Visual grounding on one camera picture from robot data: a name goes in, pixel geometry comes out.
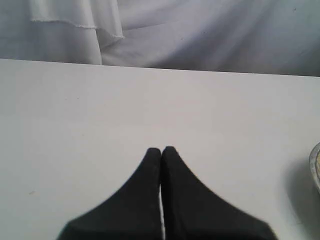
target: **white table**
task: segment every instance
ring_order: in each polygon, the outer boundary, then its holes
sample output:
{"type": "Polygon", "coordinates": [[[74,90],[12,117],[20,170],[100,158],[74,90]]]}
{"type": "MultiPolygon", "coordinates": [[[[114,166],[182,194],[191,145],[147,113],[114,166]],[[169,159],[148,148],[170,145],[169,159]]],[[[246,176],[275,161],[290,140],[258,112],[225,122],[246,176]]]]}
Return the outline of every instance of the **white table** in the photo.
{"type": "Polygon", "coordinates": [[[320,78],[0,60],[0,239],[55,239],[173,145],[280,240],[320,238],[320,78]]]}

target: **metal container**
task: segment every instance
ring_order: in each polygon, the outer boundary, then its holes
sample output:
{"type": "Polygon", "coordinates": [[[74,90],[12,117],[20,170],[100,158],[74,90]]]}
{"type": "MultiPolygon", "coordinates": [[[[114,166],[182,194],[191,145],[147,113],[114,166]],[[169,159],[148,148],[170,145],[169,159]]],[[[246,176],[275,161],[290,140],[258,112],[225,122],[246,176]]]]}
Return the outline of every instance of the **metal container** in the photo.
{"type": "Polygon", "coordinates": [[[311,151],[309,163],[315,186],[320,193],[320,142],[311,151]]]}

